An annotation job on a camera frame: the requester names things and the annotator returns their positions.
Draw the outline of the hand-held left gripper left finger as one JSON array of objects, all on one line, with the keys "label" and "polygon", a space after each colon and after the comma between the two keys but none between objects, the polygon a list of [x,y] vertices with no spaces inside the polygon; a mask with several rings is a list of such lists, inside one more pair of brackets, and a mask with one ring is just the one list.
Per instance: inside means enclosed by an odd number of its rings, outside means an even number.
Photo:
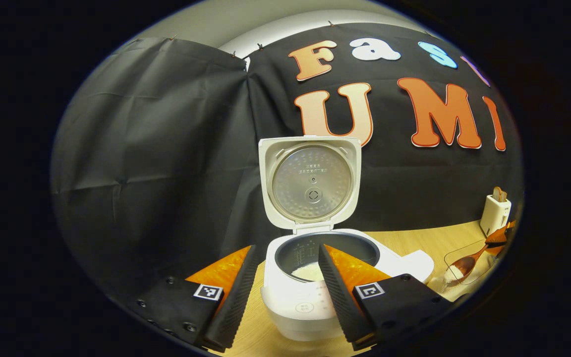
[{"label": "hand-held left gripper left finger", "polygon": [[134,312],[184,343],[223,353],[232,347],[258,264],[250,245],[186,278],[163,277],[135,300]]}]

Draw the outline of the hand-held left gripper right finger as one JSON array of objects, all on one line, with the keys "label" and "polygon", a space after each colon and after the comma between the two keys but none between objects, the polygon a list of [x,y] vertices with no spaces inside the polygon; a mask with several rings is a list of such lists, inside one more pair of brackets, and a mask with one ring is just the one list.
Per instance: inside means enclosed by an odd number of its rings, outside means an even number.
[{"label": "hand-held left gripper right finger", "polygon": [[406,341],[453,304],[411,274],[390,275],[326,244],[319,266],[346,340],[356,351]]}]

